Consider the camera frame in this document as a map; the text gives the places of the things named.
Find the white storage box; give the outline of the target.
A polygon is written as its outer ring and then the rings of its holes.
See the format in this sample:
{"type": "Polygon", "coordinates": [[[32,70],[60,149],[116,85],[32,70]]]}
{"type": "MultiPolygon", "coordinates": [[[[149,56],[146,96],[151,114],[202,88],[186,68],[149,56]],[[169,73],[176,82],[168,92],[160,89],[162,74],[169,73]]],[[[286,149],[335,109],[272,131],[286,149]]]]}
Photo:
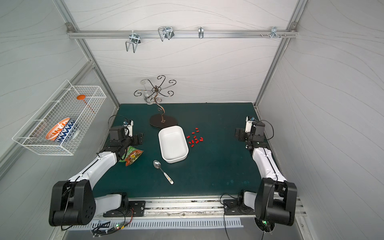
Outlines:
{"type": "Polygon", "coordinates": [[[168,164],[177,163],[187,158],[189,147],[184,131],[180,126],[164,128],[160,130],[158,136],[162,158],[168,164]]]}

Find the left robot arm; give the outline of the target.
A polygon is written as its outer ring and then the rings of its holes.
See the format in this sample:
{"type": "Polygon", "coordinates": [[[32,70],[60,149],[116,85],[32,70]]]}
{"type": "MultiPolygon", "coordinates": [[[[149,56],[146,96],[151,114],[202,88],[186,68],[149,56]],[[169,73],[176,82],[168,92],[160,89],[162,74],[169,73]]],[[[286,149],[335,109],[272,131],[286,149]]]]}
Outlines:
{"type": "Polygon", "coordinates": [[[94,216],[109,211],[130,210],[126,193],[112,193],[96,198],[93,188],[102,176],[127,157],[129,147],[143,142],[143,135],[133,135],[133,123],[112,127],[108,146],[78,174],[57,182],[52,189],[49,224],[53,227],[87,225],[94,216]]]}

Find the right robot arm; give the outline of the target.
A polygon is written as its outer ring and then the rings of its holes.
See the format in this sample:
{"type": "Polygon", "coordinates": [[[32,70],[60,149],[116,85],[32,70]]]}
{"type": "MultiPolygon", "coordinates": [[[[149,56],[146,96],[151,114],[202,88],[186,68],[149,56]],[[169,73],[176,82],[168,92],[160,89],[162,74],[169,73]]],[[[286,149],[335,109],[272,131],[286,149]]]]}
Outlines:
{"type": "Polygon", "coordinates": [[[262,178],[258,191],[243,191],[240,202],[255,212],[256,224],[264,232],[271,232],[275,224],[294,224],[298,193],[296,185],[287,181],[274,161],[265,137],[268,123],[247,117],[245,128],[235,131],[236,138],[246,143],[262,178]]]}

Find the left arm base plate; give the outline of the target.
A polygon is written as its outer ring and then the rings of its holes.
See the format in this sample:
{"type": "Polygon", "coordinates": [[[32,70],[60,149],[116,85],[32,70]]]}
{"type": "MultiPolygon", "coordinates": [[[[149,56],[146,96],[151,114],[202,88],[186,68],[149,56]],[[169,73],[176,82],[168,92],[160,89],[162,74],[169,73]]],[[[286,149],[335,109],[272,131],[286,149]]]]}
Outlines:
{"type": "Polygon", "coordinates": [[[128,206],[120,207],[116,210],[111,210],[103,214],[105,218],[130,218],[143,217],[145,214],[145,201],[130,201],[128,206]]]}

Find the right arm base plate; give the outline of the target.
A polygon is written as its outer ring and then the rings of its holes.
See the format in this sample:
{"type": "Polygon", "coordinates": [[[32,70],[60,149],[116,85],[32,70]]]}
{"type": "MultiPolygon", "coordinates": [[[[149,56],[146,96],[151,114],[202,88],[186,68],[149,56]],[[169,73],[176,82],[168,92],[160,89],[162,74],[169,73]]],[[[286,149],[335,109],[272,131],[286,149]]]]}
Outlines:
{"type": "Polygon", "coordinates": [[[225,215],[227,216],[254,216],[255,211],[245,206],[243,203],[238,203],[237,200],[223,200],[225,215]]]}

